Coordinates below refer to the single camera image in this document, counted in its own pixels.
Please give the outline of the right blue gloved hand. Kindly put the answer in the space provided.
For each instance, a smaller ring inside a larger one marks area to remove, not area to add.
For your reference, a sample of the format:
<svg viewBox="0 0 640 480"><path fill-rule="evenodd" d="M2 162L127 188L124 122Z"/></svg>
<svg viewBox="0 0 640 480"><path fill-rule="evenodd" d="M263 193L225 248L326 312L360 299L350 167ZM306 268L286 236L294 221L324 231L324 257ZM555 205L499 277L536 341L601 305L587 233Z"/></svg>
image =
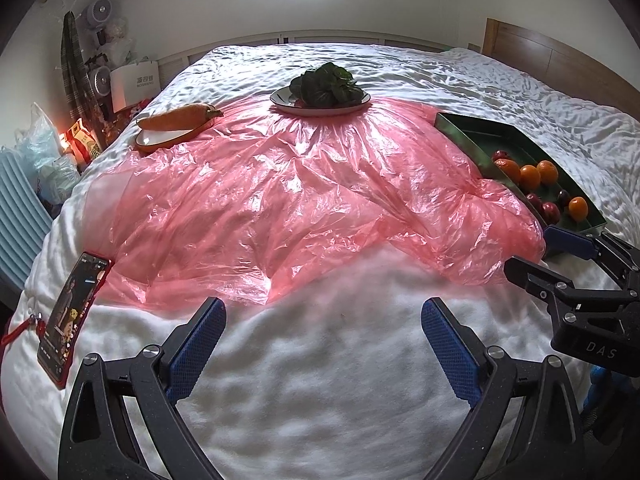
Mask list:
<svg viewBox="0 0 640 480"><path fill-rule="evenodd" d="M634 403L638 397L639 390L630 377L594 366L590 372L590 387L584 401L584 409Z"/></svg>

